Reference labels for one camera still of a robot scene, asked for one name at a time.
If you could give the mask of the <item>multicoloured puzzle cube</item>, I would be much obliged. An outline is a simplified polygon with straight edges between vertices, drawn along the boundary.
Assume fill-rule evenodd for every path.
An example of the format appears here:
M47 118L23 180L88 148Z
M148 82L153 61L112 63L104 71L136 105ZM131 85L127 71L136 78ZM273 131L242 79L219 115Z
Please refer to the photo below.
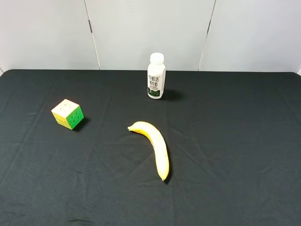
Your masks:
M71 130L84 119L80 105L68 99L64 99L51 112L59 125Z

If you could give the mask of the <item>yellow banana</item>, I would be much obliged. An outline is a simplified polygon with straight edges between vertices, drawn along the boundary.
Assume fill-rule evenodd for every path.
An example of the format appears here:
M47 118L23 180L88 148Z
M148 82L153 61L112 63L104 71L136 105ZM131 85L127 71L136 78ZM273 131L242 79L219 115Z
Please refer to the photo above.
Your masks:
M162 181L165 181L169 174L169 158L166 143L160 131L144 121L137 121L127 129L148 138L154 150L158 175Z

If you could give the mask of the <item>white milk bottle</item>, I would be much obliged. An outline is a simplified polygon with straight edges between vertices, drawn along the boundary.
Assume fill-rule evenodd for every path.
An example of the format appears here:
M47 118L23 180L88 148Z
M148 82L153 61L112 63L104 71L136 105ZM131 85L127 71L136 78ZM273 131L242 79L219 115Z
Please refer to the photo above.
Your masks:
M148 96L152 99L161 99L164 93L166 67L162 53L152 53L147 69Z

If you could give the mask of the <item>black tablecloth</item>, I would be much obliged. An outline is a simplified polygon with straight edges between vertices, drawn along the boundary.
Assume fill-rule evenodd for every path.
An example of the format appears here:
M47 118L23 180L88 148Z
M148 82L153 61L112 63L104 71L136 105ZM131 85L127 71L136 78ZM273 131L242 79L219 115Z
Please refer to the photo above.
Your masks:
M51 110L68 99L73 129ZM159 177L137 121L162 134ZM9 70L0 78L3 226L298 226L301 78L296 73Z

